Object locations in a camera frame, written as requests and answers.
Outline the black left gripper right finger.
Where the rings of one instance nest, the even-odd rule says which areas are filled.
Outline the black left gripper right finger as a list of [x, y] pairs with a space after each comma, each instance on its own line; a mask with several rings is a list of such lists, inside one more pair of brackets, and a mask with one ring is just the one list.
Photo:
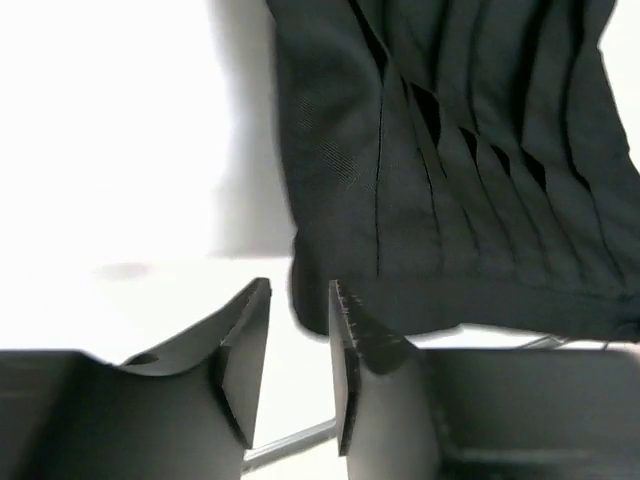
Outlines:
[[329, 288], [352, 479], [635, 479], [639, 360], [621, 350], [422, 349]]

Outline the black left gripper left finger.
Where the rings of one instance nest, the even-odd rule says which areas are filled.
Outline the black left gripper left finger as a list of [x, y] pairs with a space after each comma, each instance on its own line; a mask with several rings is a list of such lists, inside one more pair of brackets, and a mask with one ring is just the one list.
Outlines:
[[254, 440], [271, 287], [122, 365], [73, 350], [1, 354], [5, 479], [237, 479]]

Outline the black pleated skirt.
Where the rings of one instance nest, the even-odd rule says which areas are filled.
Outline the black pleated skirt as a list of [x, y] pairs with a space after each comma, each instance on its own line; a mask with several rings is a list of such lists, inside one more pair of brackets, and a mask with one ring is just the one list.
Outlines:
[[291, 301], [406, 335], [639, 338], [639, 175], [610, 1], [272, 1]]

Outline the aluminium front table rail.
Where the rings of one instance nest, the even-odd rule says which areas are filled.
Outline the aluminium front table rail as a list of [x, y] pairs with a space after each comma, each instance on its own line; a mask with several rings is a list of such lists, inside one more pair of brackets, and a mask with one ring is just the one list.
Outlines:
[[[438, 338], [445, 337], [442, 335], [439, 337], [437, 335], [422, 335], [413, 336], [409, 338], [409, 340], [418, 347], [433, 347], [434, 345], [438, 347]], [[531, 339], [531, 341], [527, 343], [513, 346], [513, 348], [557, 349], [568, 343], [570, 342], [566, 338], [544, 335]], [[334, 418], [322, 423], [315, 424], [286, 437], [274, 440], [264, 446], [255, 448], [245, 456], [242, 470], [243, 475], [316, 448], [335, 439], [336, 435], [337, 420], [334, 416]]]

